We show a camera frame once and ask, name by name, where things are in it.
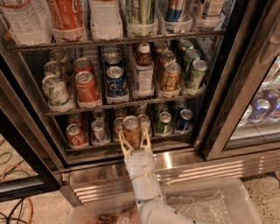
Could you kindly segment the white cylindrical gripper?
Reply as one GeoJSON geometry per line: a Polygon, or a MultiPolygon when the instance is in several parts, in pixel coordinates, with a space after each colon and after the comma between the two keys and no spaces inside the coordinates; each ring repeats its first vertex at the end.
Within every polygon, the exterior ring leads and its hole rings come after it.
{"type": "Polygon", "coordinates": [[[163,201],[147,128],[142,127],[141,150],[134,150],[121,136],[120,144],[136,201],[163,201]]]}

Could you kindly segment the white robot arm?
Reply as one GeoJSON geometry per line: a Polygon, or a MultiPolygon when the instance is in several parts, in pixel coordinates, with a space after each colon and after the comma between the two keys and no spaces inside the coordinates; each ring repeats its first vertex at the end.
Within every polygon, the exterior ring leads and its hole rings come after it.
{"type": "Polygon", "coordinates": [[[164,199],[157,177],[157,167],[151,150],[151,141],[147,130],[144,131],[140,149],[127,142],[123,131],[119,140],[124,162],[132,183],[136,206],[142,224],[207,224],[186,217],[169,206],[164,199]]]}

